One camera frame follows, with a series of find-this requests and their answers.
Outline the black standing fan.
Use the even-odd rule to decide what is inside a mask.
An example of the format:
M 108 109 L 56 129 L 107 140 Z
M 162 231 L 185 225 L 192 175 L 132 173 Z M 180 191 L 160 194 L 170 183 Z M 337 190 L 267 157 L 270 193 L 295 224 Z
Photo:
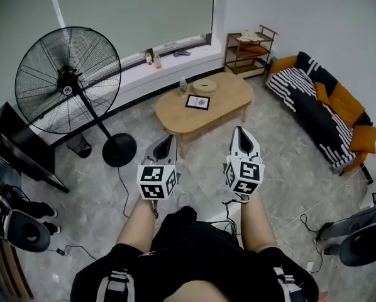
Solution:
M 60 28 L 35 42 L 18 67 L 14 93 L 24 118 L 41 131 L 68 135 L 88 123 L 107 140 L 102 157 L 111 167 L 129 164 L 137 151 L 127 133 L 110 134 L 102 119 L 121 85 L 114 45 L 91 28 Z

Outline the person's black shirt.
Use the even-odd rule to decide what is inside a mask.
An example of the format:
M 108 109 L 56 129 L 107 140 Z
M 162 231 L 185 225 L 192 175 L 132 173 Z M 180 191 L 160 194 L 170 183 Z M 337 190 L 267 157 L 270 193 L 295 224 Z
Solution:
M 119 243 L 79 271 L 70 302 L 96 302 L 100 285 L 118 272 L 131 276 L 135 302 L 163 302 L 191 281 L 215 285 L 230 302 L 285 302 L 277 268 L 293 277 L 300 301 L 318 302 L 313 277 L 279 248 L 244 250 L 229 233 L 201 221 L 166 225 L 149 253 Z

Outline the square orange cushion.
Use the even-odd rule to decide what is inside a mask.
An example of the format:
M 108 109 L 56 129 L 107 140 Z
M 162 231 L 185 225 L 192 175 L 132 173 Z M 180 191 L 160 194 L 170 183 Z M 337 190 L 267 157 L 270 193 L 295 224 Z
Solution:
M 350 144 L 352 152 L 376 153 L 376 127 L 369 125 L 355 125 Z

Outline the grey roller blind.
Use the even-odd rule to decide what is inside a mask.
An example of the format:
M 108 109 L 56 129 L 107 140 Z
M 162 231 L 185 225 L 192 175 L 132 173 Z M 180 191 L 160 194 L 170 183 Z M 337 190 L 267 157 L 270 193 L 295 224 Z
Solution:
M 213 0 L 57 0 L 66 26 L 92 28 L 121 59 L 210 34 Z
M 0 85 L 13 85 L 28 49 L 56 28 L 52 0 L 0 0 Z

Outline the person's chin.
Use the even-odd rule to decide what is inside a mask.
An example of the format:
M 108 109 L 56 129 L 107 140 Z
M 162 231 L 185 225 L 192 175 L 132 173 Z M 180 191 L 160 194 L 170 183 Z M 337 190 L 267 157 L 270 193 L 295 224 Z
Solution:
M 230 302 L 230 300 L 212 283 L 191 281 L 183 284 L 168 297 L 170 302 Z

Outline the black flat screen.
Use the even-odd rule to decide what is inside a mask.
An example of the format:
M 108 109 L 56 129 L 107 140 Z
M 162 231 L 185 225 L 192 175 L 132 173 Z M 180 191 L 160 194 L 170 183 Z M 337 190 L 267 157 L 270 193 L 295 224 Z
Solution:
M 0 158 L 16 171 L 68 193 L 55 175 L 55 152 L 21 119 L 9 103 L 0 107 Z

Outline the black mesh wastebasket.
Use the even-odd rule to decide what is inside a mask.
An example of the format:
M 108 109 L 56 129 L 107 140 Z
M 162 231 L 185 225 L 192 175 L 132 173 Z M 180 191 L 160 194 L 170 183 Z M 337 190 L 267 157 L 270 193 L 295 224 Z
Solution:
M 66 142 L 67 148 L 77 154 L 80 158 L 85 159 L 90 156 L 92 147 L 85 139 L 82 133 L 79 133 Z

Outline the wooden shelf rack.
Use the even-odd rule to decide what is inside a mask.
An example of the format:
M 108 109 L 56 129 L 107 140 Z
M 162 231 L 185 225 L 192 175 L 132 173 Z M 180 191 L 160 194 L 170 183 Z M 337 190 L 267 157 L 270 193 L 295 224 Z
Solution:
M 230 72 L 244 79 L 264 75 L 269 68 L 268 62 L 275 38 L 279 34 L 266 26 L 260 25 L 260 29 L 255 30 L 255 32 L 261 34 L 265 39 L 264 41 L 240 42 L 238 38 L 243 32 L 227 34 L 223 69 L 225 72 Z M 261 45 L 267 52 L 263 54 L 246 52 L 240 50 L 241 44 Z

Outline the person's left forearm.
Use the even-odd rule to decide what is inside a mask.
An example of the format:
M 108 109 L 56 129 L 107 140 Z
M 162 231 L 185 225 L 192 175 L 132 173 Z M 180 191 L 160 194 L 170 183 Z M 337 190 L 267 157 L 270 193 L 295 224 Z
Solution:
M 150 251 L 155 229 L 156 216 L 153 203 L 139 198 L 130 217 L 118 235 L 116 244 L 126 244 L 143 253 Z

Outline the black framed picture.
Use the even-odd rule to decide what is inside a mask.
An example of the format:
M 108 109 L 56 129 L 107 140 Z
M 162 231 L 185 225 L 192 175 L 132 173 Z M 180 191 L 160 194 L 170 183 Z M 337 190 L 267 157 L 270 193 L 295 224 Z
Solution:
M 201 109 L 207 111 L 209 109 L 210 98 L 204 96 L 188 95 L 185 103 L 186 108 Z

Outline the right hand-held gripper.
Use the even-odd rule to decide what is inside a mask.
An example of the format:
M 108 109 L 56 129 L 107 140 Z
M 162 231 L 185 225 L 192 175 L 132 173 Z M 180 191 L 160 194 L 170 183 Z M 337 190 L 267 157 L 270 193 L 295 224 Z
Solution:
M 249 202 L 250 197 L 263 182 L 265 165 L 260 157 L 236 157 L 232 155 L 259 156 L 260 145 L 255 137 L 242 126 L 233 130 L 230 143 L 230 155 L 226 157 L 224 175 L 229 190 L 240 198 L 240 202 Z

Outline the grey device with black pad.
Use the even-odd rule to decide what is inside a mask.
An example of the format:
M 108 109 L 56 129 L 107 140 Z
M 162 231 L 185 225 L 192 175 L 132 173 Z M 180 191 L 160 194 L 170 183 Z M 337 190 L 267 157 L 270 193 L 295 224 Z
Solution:
M 332 244 L 323 254 L 337 255 L 348 267 L 365 266 L 376 262 L 376 193 L 373 206 L 348 218 L 325 223 L 317 232 L 316 241 Z

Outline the round wooden slotted box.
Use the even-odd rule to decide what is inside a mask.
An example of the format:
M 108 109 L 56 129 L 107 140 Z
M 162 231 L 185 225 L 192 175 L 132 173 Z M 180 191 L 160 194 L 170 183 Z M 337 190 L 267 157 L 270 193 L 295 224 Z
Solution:
M 217 84 L 210 79 L 199 79 L 192 83 L 192 89 L 198 96 L 210 97 L 217 90 Z

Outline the wooden coffee table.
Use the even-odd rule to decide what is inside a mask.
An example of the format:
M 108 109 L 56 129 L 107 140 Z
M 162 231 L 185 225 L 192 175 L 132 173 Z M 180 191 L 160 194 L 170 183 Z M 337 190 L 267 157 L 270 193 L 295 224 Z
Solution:
M 246 119 L 246 111 L 254 100 L 254 92 L 249 83 L 235 74 L 220 72 L 204 79 L 210 79 L 217 84 L 216 92 L 211 95 L 209 109 L 186 108 L 188 95 L 197 96 L 192 83 L 187 86 L 187 96 L 182 97 L 178 89 L 165 93 L 156 103 L 155 113 L 163 129 L 177 137 L 179 155 L 185 158 L 184 139 L 177 132 L 186 132 L 212 121 L 218 121 L 218 126 L 232 117 L 241 114 Z

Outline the person's black trousers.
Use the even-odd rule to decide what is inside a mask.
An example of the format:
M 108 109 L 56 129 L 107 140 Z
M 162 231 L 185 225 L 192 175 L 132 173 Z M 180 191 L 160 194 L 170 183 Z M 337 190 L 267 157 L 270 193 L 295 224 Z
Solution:
M 197 212 L 191 206 L 183 206 L 175 213 L 168 214 L 162 224 L 161 229 L 174 230 L 193 224 L 197 221 Z

